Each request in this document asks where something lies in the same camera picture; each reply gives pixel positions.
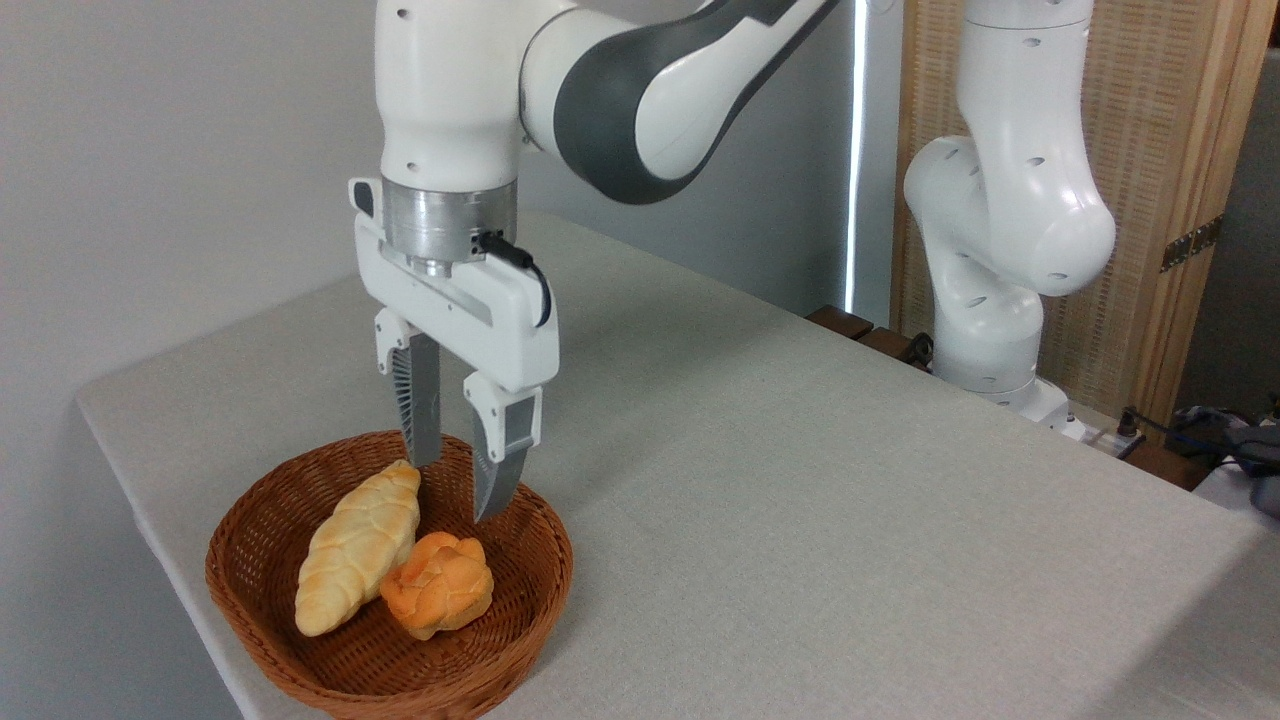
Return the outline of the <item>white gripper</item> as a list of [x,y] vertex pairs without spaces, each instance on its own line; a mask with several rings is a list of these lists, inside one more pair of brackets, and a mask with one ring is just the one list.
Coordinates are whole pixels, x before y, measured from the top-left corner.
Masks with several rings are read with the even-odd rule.
[[559,368],[550,290],[515,246],[517,186],[416,190],[355,178],[358,274],[375,316],[379,372],[390,378],[410,464],[442,455],[440,347],[474,372],[474,519],[503,512],[541,441],[543,388]]

